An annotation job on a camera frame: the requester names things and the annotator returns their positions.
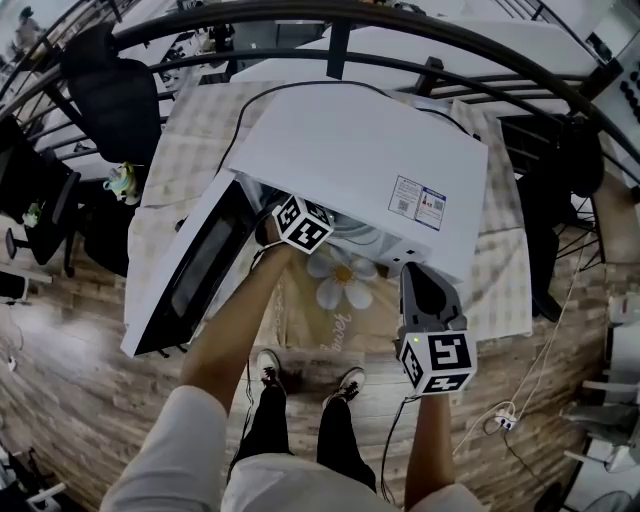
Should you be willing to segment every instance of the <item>black pants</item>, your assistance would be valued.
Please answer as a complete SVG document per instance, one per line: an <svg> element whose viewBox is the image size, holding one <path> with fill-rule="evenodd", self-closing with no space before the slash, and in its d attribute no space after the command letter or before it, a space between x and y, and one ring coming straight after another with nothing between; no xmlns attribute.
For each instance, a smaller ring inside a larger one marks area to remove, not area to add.
<svg viewBox="0 0 640 512"><path fill-rule="evenodd" d="M233 464L261 453L288 453L285 416L286 396L278 386L265 388L260 397L251 432L243 439ZM318 464L332 469L376 492L376 477L360 458L347 403L334 398L327 404L318 434Z"/></svg>

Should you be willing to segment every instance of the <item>label sticker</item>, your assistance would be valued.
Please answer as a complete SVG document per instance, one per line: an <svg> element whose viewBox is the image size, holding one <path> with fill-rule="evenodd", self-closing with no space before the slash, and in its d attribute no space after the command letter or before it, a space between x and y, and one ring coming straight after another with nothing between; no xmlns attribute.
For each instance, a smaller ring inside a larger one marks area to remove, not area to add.
<svg viewBox="0 0 640 512"><path fill-rule="evenodd" d="M436 231L440 231L446 205L447 198L445 196L430 188L422 187L416 220Z"/></svg>
<svg viewBox="0 0 640 512"><path fill-rule="evenodd" d="M422 185L415 181L398 176L391 202L389 203L389 210L408 219L415 219L423 188Z"/></svg>

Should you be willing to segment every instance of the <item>white shirt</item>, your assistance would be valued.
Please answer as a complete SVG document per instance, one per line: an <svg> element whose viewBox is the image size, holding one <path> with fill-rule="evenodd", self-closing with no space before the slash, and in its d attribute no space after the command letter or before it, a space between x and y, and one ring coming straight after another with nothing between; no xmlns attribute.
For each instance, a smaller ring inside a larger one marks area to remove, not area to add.
<svg viewBox="0 0 640 512"><path fill-rule="evenodd" d="M173 391L140 453L105 496L101 512L397 512L366 485L291 455L239 461L222 503L227 415L205 391ZM411 512L482 512L466 487L435 492Z"/></svg>
<svg viewBox="0 0 640 512"><path fill-rule="evenodd" d="M28 50L38 40L40 26L33 18L27 18L16 30L16 45L21 50Z"/></svg>

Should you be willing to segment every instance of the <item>wooden floor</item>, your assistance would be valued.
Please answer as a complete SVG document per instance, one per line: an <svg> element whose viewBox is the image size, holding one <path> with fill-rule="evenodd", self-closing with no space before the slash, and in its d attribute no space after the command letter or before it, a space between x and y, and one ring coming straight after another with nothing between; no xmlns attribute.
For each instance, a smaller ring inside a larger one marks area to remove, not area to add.
<svg viewBox="0 0 640 512"><path fill-rule="evenodd" d="M576 234L568 230L563 238ZM590 254L585 250L583 264ZM556 266L551 290L561 304L577 262L578 253ZM56 258L48 266L54 283L38 286L30 305L0 306L0 359L13 355L18 361L14 373L0 364L0 415L4 418L0 440L14 451L33 446L42 466L66 482L70 494L88 510L96 510L176 385L182 358L126 357L119 349L124 332L124 280L101 270L80 250L75 266L76 277L67 279ZM582 449L583 435L557 414L579 383L600 371L607 289L624 291L637 287L639 281L640 271L633 267L601 265L577 276L538 391L521 424L507 438L546 484L556 480L565 484L575 466L563 457L563 450ZM467 391L452 397L454 445L479 415L511 398L553 327L536 320L531 337L479 344L477 376ZM368 381L352 403L353 424L362 456L379 478L385 439L409 390L393 355L290 352L281 353L281 358L305 379L302 393L288 401L289 435L292 451L311 459L326 390L354 362L364 365ZM533 372L516 398L518 407L538 375ZM247 409L245 384L240 383L232 409L227 463L237 447ZM258 399L261 385L254 382L252 389ZM417 403L405 407L387 459L386 478L399 501L416 411ZM541 486L507 451L501 434L489 437L480 427L456 455L459 481L492 510L532 509Z"/></svg>

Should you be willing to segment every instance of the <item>wire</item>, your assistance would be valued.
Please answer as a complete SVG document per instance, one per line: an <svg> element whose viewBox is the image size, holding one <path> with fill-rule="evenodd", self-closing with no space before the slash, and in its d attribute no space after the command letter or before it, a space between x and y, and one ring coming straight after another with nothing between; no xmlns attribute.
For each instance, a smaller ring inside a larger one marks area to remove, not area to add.
<svg viewBox="0 0 640 512"><path fill-rule="evenodd" d="M391 496L391 500L393 500L394 505L396 503L396 498L391 492L391 489L389 488L389 486L387 485L387 482L384 479L384 466L385 466L385 462L387 461L387 452L389 451L389 443L391 442L391 436L393 435L393 431L396 428L398 420L400 419L400 415L402 414L402 409L404 409L404 406L411 402L415 402L416 400L420 400L421 398L422 398L421 396L411 396L411 397L405 397L405 399L402 400L402 402L400 403L400 407L398 407L398 411L396 412L396 416L393 419L393 423L391 424L391 429L389 429L387 442L384 444L384 451L382 452L382 466L380 468L380 491L382 492L382 497L388 503L391 503L391 501L389 500L389 496Z"/></svg>
<svg viewBox="0 0 640 512"><path fill-rule="evenodd" d="M511 421L506 416L499 416L499 415L493 416L491 418L487 418L486 420L484 420L484 423L482 424L482 430L483 430L485 435L492 436L492 435L495 435L495 434L497 434L498 432L500 432L502 430L502 425L496 425L496 429L493 432L487 432L487 423L489 423L490 421L495 421L495 420Z"/></svg>
<svg viewBox="0 0 640 512"><path fill-rule="evenodd" d="M435 114L437 116L444 117L447 121L455 124L464 133L466 133L467 135L471 136L471 134L467 130L464 129L464 126L462 126L453 117L451 117L450 115L445 114L444 112L440 112L439 110L434 110L432 108L416 108L416 110L419 110L420 112L429 112L430 114Z"/></svg>
<svg viewBox="0 0 640 512"><path fill-rule="evenodd" d="M605 498L608 498L609 496L613 496L617 494L618 496L622 497L624 496L625 498L627 498L629 501L622 507L620 508L616 508L615 510L626 510L626 508L624 508L626 505L629 505L629 503L631 503L633 501L633 496L631 496L631 494L629 494L627 491L611 491L608 492L606 494L603 494L602 496L597 497L595 500L593 500L591 503L589 503L585 508L584 508L584 512L587 512L588 510L595 510L594 505L596 503L598 503L600 500L603 500Z"/></svg>
<svg viewBox="0 0 640 512"><path fill-rule="evenodd" d="M544 369L547 366L547 359L549 358L549 354L551 353L551 347L553 346L553 342L556 339L556 334L558 333L558 328L560 327L560 324L562 323L562 318L564 317L564 313L567 310L567 305L569 304L569 299L571 298L571 292L573 291L573 287L576 284L576 278L578 277L578 272L580 271L580 263L582 262L582 254L584 253L584 248L585 248L585 246L582 246L582 249L580 250L580 255L578 256L578 263L577 263L576 269L575 269L575 271L573 273L573 279L571 280L571 286L569 286L569 292L567 293L567 300L564 301L564 305L562 306L562 311L560 311L560 316L558 317L558 321L556 322L556 325L553 328L553 332L551 333L551 336L550 336L549 340L542 347L542 350L540 351L540 354L538 354L538 357L536 358L536 360L531 365L531 368L529 368L529 371L527 372L527 375L525 376L524 379L522 379L522 382L520 383L520 386L518 386L518 389L516 390L515 394L511 397L511 401L513 402L515 400L516 395L518 394L518 392L522 389L522 386L524 385L524 382L526 381L527 377L529 377L529 375L531 374L531 371L533 370L533 368L535 367L537 362L540 360L540 356L542 356L542 353L545 352L545 349L546 349L546 353L545 353L544 359L542 360L542 368L540 369L540 374L538 375L538 380L536 381L536 385L533 387L533 390L531 391L531 393L529 393L529 396L525 400L524 405L522 406L522 409L520 409L520 414L518 414L518 420L517 421L520 421L520 418L522 418L522 415L524 414L524 411L526 410L527 405L529 405L529 402L533 398L533 395L535 395L536 391L538 391L538 387L540 386L540 382L542 381L542 376L544 375Z"/></svg>
<svg viewBox="0 0 640 512"><path fill-rule="evenodd" d="M236 143L236 140L238 139L238 133L240 133L240 126L242 125L242 118L244 117L244 113L247 110L247 107L249 105L251 105L253 102L257 101L258 99L260 99L260 98L262 98L262 97L264 97L264 96L266 96L268 94L271 94L272 92L281 91L281 90L284 90L284 89L290 89L290 88L293 88L293 87L301 87L301 86L305 86L305 85L357 85L359 87L364 87L365 89L370 89L370 90L372 90L374 92L377 92L378 94L380 94L382 96L390 98L390 96L386 92L382 91L381 89L378 89L377 87L374 87L372 85L366 84L364 82L356 82L356 81L353 81L353 80L341 80L341 81L336 81L336 82L324 81L324 80L311 80L311 81L305 81L305 82L295 82L295 83L290 83L290 84L278 85L276 87L272 87L271 89L267 89L265 91L262 91L261 93L256 94L255 96L249 98L247 100L247 102L240 109L240 113L238 114L238 120L236 121L236 127L235 127L235 130L233 132L233 137L231 137L231 142L227 146L227 149L225 150L224 154L222 155L222 158L220 159L220 163L218 164L216 172L220 172L220 170L222 169L222 167L224 165L225 160L229 156L229 153L231 152L231 149L233 148L233 146ZM439 112L437 110L428 109L428 108L424 108L424 109L420 108L420 109L417 109L417 110L420 110L421 112L428 112L428 113L431 113L431 114L435 114L435 115L439 115L441 117L444 117L447 120L449 120L450 122L452 122L453 124L455 124L464 133L469 135L469 132L467 132L460 123L458 123L455 119L453 119L451 116L448 116L447 114L444 114L444 113ZM255 254L255 256L253 257L253 262L251 263L251 267L250 267L249 271L251 272L251 270L253 270L253 268L256 265L257 260L259 259L259 257L266 250L268 250L271 247L277 245L278 243L282 243L282 241L276 242L275 244L271 244L269 246L265 246L263 249L258 251ZM253 397L251 395L251 380L249 378L249 361L247 361L247 389L246 389L246 394L247 394L247 398L249 398L249 402L250 402L251 405L249 407L249 411L247 411L247 416L245 418L244 427L242 429L242 439L244 439L245 432L246 432L246 429L247 429L247 426L248 426L249 420L250 420L251 410L253 408ZM398 423L398 419L400 418L400 414L402 413L402 409L404 408L405 404L410 403L410 402L414 402L414 401L419 400L419 399L420 399L420 397L407 397L400 404L400 407L398 408L398 412L396 413L396 417L394 418L393 424L391 425L391 429L389 430L389 436L387 437L387 442L385 444L384 453L382 455L382 468L381 468L381 472L380 472L380 482L381 482L382 494L383 494L384 498L387 501L389 501L389 497L388 496L391 495L391 498L393 499L394 503L395 503L395 498L393 496L393 493L391 492L391 490L389 489L389 487L387 486L387 484L386 484L386 482L384 480L384 465L385 465L385 460L386 460L386 456L387 456L387 451L389 449L389 443L391 441L391 436L393 434L393 430L395 429L395 426ZM233 461L235 461L235 458L236 458L237 455L238 455L238 452L236 451L236 454L234 455ZM231 475L231 467L233 467L233 461L232 461L231 466L229 468L229 474L227 475L227 478L229 478L230 475Z"/></svg>
<svg viewBox="0 0 640 512"><path fill-rule="evenodd" d="M618 473L626 473L627 471L631 471L632 469L635 469L638 467L638 464L634 464L633 466L629 466L626 468L622 468L618 471L611 471L608 467L607 467L607 463L605 461L602 462L602 465L604 466L604 470L609 473L610 475L617 475Z"/></svg>
<svg viewBox="0 0 640 512"><path fill-rule="evenodd" d="M257 265L258 261L260 260L260 256L262 256L265 252L267 252L272 247L275 247L276 245L280 245L283 243L284 242L282 240L278 240L277 242L274 242L272 244L265 245L262 249L257 251L253 255L253 261L251 262L251 267L249 267L249 273L251 273L255 268L255 266ZM251 413L253 412L253 406L255 404L255 401L253 400L253 393L251 391L251 370L249 369L249 367L250 367L250 360L247 359L247 386L244 390L244 393L249 399L249 409L247 410L247 415L244 418L244 425L242 426L242 435L240 436L240 443L238 443L238 448L236 449L236 453L233 455L233 459L231 459L231 464L229 464L229 472L227 473L227 482L229 482L229 479L231 478L231 470L233 469L233 465L235 464L236 458L238 457L238 453L240 452L240 447L242 446L242 441L244 441L245 435L247 433L247 428L249 428L249 423L251 423Z"/></svg>
<svg viewBox="0 0 640 512"><path fill-rule="evenodd" d="M391 97L386 92L384 92L381 89L378 89L377 87L374 87L373 85L365 84L364 82L355 82L353 80L341 80L339 82L338 81L327 82L324 80L310 80L306 82L295 82L291 84L278 85L276 87L272 87L271 89L262 91L261 93L253 96L252 98L249 98L247 102L244 105L242 105L242 108L240 109L240 114L238 114L238 121L236 122L236 129L233 132L233 137L231 137L231 142L227 146L227 149L225 150L224 154L222 155L222 158L220 160L220 163L218 164L218 168L216 169L216 172L220 172L220 169L222 169L224 161L226 160L227 156L231 152L231 148L233 148L234 144L236 143L236 139L238 138L238 133L240 132L240 125L242 124L242 118L244 116L244 112L245 110L247 110L247 107L249 105L251 105L254 101L262 98L263 96L266 96L267 94L271 94L272 92L281 91L283 89L290 89L292 87L301 87L304 85L357 85L359 87L364 87L366 89L370 89L374 92L377 92L378 94L381 94L382 96L385 96L387 98Z"/></svg>
<svg viewBox="0 0 640 512"><path fill-rule="evenodd" d="M502 439L504 440L504 445L507 447L507 450L509 450L511 452L511 454L520 461L520 463L524 466L524 468L531 474L531 476L534 478L534 480L537 480L538 483L542 486L542 488L546 491L547 490L547 486L544 484L544 482L540 479L540 477L538 475L536 475L533 470L529 467L529 465L522 460L522 457L520 457L514 450L513 448L511 448L511 446L509 446L509 443L507 442L507 435L508 433L506 433L504 436L502 436Z"/></svg>
<svg viewBox="0 0 640 512"><path fill-rule="evenodd" d="M471 427L469 428L469 430L467 430L467 433L465 434L465 436L462 438L462 441L460 441L458 443L458 446L456 446L453 450L453 454L455 455L456 452L460 449L460 447L467 441L467 439L469 439L469 436L471 435L471 433L474 431L474 429L478 426L478 423L480 423L482 420L484 420L489 414L491 414L493 411L495 411L498 407L502 407L503 405L508 405L510 407L510 410L513 411L512 414L515 414L515 409L516 406L513 404L513 402L511 402L510 400L505 400L503 402L500 402L499 404L494 405L491 409L489 409L487 412L485 412L483 415L479 416L476 421L473 422L473 425L471 425Z"/></svg>
<svg viewBox="0 0 640 512"><path fill-rule="evenodd" d="M391 98L391 96L389 96L382 89L378 89L377 87L374 87L373 85L366 84L364 82L357 82L355 80L341 80L341 81L336 81L336 82L325 81L325 80L309 80L309 81L305 81L305 82L294 82L294 83L291 83L291 84L278 85L276 87L272 87L271 89L266 89L265 91L262 91L261 93L256 94L252 98L249 98L247 100L247 102L244 105L242 105L242 108L240 109L240 113L238 114L238 120L236 121L236 129L233 132L233 137L231 137L231 142L227 146L227 149L225 150L224 154L222 155L222 158L220 159L220 163L218 164L218 168L216 169L216 172L220 172L220 169L222 169L222 166L224 165L224 162L227 159L227 156L229 156L229 153L231 152L231 149L233 148L233 146L236 143L236 140L238 139L238 133L240 132L240 126L242 124L242 118L244 117L245 110L247 110L247 107L249 105L251 105L254 101L259 100L260 98L266 96L267 94L271 94L272 92L282 91L284 89L291 89L293 87L301 87L301 86L305 86L305 85L357 85L358 87L364 87L365 89L370 89L370 90L372 90L374 92L377 92L378 94L380 94L382 96L385 96L386 98ZM444 117L448 121L450 121L453 124L455 124L464 133L466 133L467 135L470 135L469 132L467 130L465 130L464 127L460 123L458 123L458 121L456 121L451 116L449 116L449 115L447 115L447 114L445 114L443 112L440 112L438 110L434 110L434 109L431 109L431 108L418 108L416 110L419 110L421 112L428 112L430 114L435 114L435 115Z"/></svg>
<svg viewBox="0 0 640 512"><path fill-rule="evenodd" d="M271 249L272 247L275 247L276 245L280 245L283 244L284 241L283 240L278 240L277 242L274 242L272 244L269 245L265 245L262 249L260 249L258 252L256 252L253 255L253 261L251 262L251 266L249 267L249 272L251 272L254 268L256 268L256 265L258 264L258 262L260 261L260 257L267 252L269 249Z"/></svg>
<svg viewBox="0 0 640 512"><path fill-rule="evenodd" d="M16 322L15 318L13 318L13 315L11 314L12 306L10 304L6 304L6 306L7 306L7 313L9 315L9 320L11 320L11 323L18 330L18 333L20 334L20 345L18 345L18 347L15 347L15 343L13 342L13 339L7 336L2 336L2 337L7 340L7 343L9 343L9 345L12 345L14 348L16 348L20 352L24 348L24 334L22 333L22 329Z"/></svg>

